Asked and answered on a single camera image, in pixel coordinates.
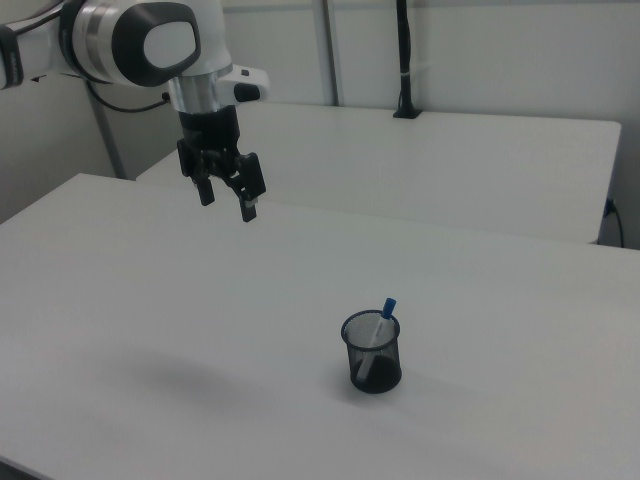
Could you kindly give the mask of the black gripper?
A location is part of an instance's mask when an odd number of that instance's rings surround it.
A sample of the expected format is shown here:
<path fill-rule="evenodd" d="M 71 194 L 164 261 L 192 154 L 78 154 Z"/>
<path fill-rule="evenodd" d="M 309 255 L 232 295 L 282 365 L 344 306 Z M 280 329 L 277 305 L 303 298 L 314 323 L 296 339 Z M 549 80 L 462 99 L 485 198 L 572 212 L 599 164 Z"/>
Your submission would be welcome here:
<path fill-rule="evenodd" d="M 215 201 L 213 186 L 207 171 L 196 172 L 202 154 L 206 158 L 221 160 L 215 171 L 227 175 L 226 185 L 238 197 L 242 220 L 251 222 L 257 216 L 258 198 L 266 192 L 259 158 L 252 152 L 240 155 L 237 142 L 240 129 L 235 106 L 202 113 L 179 113 L 183 138 L 178 141 L 181 171 L 192 176 L 202 206 Z"/>

